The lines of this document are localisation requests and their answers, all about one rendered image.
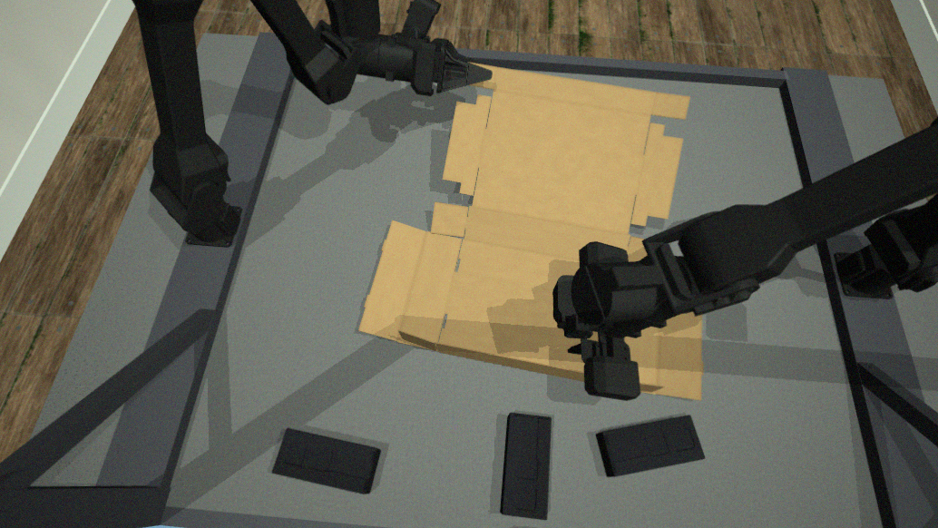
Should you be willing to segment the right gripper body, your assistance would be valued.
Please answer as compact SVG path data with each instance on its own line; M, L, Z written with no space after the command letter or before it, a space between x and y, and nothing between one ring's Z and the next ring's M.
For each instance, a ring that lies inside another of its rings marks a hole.
M580 267L588 263L629 262L627 250L598 241L579 250ZM630 361L630 347L625 337L641 337L645 328L664 328L667 321L632 320L616 322L600 333L592 343L592 357L584 365L584 388L591 396L631 400L640 395L638 363Z

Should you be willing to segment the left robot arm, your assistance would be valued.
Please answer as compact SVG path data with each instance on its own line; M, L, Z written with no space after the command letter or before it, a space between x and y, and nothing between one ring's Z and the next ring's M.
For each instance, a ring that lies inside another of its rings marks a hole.
M150 192L188 231L187 244L228 248L242 208L223 199L231 181L228 155L205 129L193 27L203 0L132 1L160 125ZM283 44L296 79L324 104L346 99L357 74L381 78L378 0L325 0L331 25L320 20L315 29L296 0L250 1ZM413 48L430 41L440 7L435 0L411 1L402 33L391 37Z

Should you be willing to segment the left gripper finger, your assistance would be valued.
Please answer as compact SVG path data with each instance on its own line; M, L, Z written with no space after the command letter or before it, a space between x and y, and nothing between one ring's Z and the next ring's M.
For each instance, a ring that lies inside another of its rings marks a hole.
M456 51L456 49L454 49L454 46L453 46L453 44L451 43L451 41L448 41L448 49L449 49L449 51L452 53L452 55L454 56L454 58L458 58L458 59L461 59L461 60L464 60L464 61L470 62L470 63L482 64L482 63L477 62L477 61L475 61L475 60L473 60L473 59L470 59L470 58L468 58L468 57L465 57L465 56L463 56L463 55L460 55L460 54Z
M442 44L436 93L491 80L492 74L491 69L454 58Z

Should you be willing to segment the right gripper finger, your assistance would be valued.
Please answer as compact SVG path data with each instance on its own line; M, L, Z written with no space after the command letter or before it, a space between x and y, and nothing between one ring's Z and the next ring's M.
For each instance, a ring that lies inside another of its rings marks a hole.
M568 353L581 355L579 353L581 353L581 347L582 347L581 359L584 363L586 363L587 358L592 357L592 343L595 343L595 342L599 342L599 341L581 338L581 343L576 346L570 347L568 349Z

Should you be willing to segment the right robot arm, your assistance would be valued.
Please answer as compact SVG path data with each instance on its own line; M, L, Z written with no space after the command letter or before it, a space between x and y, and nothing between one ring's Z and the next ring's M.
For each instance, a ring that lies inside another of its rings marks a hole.
M780 275L799 251L877 218L864 232L871 244L834 255L844 294L890 299L895 284L912 291L936 284L938 117L768 205L733 205L647 237L639 261L588 263L560 276L553 318L565 337L586 339L616 322L662 322L732 306ZM677 240L683 257L668 244Z

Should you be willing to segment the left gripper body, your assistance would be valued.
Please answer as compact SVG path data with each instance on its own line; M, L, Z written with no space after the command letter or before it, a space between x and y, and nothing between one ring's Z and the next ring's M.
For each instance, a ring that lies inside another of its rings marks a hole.
M448 41L435 38L433 41L422 41L416 48L413 48L398 43L391 35L384 34L378 57L380 77L389 82L395 80L410 82L416 94L432 96L434 94L432 84L437 83L438 80L441 45L445 44L448 48ZM412 64L413 50L414 63Z

